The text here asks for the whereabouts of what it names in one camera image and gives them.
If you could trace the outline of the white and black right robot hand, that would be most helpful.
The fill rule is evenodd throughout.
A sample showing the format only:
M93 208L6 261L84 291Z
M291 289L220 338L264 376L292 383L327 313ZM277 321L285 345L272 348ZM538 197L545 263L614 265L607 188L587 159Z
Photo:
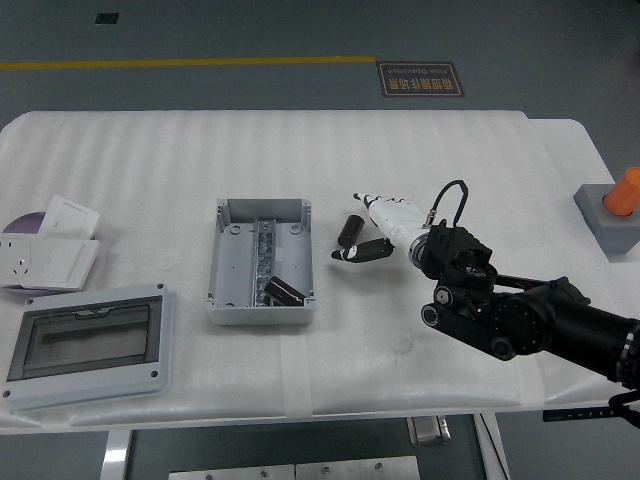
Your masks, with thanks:
M430 227L426 225L427 215L405 199L360 193L354 193L353 197L366 207L369 218L382 237L335 250L331 257L339 261L363 263L386 258L398 249L414 266L419 267L430 232Z

